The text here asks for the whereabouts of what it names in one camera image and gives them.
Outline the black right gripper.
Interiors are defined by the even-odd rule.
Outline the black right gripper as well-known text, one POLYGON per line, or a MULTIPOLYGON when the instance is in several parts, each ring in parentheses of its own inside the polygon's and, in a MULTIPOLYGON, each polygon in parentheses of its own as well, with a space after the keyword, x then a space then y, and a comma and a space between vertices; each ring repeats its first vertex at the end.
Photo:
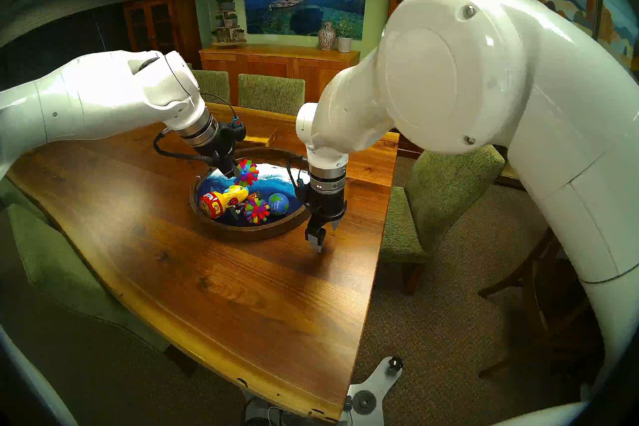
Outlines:
POLYGON ((308 190, 307 205, 311 217, 305 229, 305 238, 313 252, 320 253, 323 250, 326 236, 324 225, 331 224, 332 230, 337 230, 346 212, 344 193, 345 189, 329 192, 308 190))

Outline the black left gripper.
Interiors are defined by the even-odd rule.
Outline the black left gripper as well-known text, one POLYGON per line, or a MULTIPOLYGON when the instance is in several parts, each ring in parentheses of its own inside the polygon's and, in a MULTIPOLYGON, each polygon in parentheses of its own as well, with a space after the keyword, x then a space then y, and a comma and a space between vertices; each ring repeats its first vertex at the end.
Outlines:
POLYGON ((239 140, 239 128, 217 128, 214 136, 197 147, 197 152, 211 158, 213 166, 227 179, 241 179, 242 167, 235 159, 235 144, 239 140))

